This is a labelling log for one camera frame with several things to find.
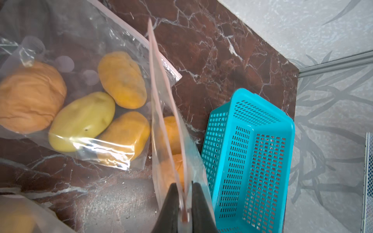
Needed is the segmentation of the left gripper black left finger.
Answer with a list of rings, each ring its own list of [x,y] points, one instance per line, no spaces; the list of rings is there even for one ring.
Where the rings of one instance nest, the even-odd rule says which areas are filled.
[[[179,194],[176,183],[172,183],[151,233],[177,233],[178,213]]]

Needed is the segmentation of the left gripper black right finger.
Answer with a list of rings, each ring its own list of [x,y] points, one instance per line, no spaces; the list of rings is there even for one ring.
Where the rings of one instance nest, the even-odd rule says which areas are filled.
[[[192,184],[192,232],[218,233],[213,221],[203,189],[199,183]]]

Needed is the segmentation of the clear dotted zipper bag back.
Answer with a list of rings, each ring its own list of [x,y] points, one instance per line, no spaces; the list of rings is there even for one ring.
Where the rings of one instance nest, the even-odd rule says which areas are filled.
[[[152,175],[159,207],[155,233],[215,233],[216,221],[200,153],[180,115],[148,26],[152,104]]]

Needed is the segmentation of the clear dotted zipper bag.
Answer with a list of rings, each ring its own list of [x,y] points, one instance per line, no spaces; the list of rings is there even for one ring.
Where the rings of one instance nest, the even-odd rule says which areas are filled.
[[[200,153],[180,115],[148,26],[152,104],[152,175],[159,207],[155,233],[215,233],[216,221]]]
[[[90,144],[75,152],[57,152],[116,169],[141,170],[152,129],[148,40],[99,1],[5,1],[1,7],[1,81],[19,66],[31,67],[35,62],[53,66],[67,86],[60,111],[91,93],[107,93],[98,65],[106,54],[115,51],[128,53],[139,65],[147,90],[146,103],[138,109],[115,103],[112,122]],[[46,129],[31,134],[18,134],[1,126],[1,138],[28,138],[56,151],[49,144],[53,121]]]
[[[21,195],[1,195],[2,233],[73,233],[50,209]]]

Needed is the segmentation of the green potato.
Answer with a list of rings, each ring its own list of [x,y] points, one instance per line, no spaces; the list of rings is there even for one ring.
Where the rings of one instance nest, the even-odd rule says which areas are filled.
[[[104,92],[94,92],[64,107],[49,130],[49,144],[60,152],[75,152],[90,144],[112,122],[116,104]]]

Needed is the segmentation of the clear dotted zipper bag front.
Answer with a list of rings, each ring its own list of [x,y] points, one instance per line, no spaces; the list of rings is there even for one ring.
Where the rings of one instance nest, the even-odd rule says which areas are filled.
[[[2,233],[73,233],[50,209],[21,195],[1,195]]]

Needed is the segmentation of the yellow orange potato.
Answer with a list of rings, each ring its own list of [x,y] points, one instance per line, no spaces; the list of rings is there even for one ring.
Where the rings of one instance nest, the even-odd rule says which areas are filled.
[[[1,126],[18,134],[46,129],[62,108],[67,86],[53,66],[19,66],[1,81]]]

